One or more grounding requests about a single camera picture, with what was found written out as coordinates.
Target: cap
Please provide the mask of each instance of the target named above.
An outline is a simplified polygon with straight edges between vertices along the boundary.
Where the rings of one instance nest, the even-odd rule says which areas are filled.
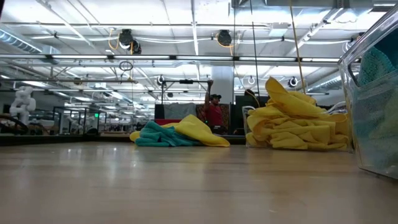
[[[221,99],[221,95],[217,95],[217,94],[210,95],[210,100],[212,100],[213,98]]]

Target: white pillar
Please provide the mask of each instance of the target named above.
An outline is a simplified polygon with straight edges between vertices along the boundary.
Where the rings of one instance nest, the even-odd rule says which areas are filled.
[[[214,66],[211,68],[214,84],[210,94],[221,95],[220,103],[234,103],[234,74],[232,66]]]

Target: clear plastic bin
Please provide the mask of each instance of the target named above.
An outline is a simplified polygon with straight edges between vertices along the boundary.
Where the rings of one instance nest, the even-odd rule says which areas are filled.
[[[398,6],[339,61],[360,168],[398,179]]]

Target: folded yellow fabric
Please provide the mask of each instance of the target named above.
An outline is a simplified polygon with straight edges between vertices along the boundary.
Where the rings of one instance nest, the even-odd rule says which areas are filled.
[[[192,114],[186,116],[179,123],[165,124],[162,127],[168,128],[171,126],[175,128],[177,133],[196,139],[206,146],[229,146],[229,142],[225,138],[211,133],[210,128]],[[130,134],[130,140],[135,141],[137,138],[139,138],[139,131]]]
[[[267,106],[249,111],[252,132],[246,135],[246,141],[250,145],[346,150],[349,139],[345,114],[325,113],[315,99],[286,91],[274,78],[268,79],[266,89],[270,96]]]

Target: raised arm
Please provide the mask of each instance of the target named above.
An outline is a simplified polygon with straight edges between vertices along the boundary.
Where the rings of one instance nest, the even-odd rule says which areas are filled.
[[[207,92],[206,92],[206,96],[205,96],[205,111],[207,111],[209,109],[209,104],[210,104],[210,92],[211,92],[211,86],[213,85],[213,81],[212,80],[208,80],[207,81]]]

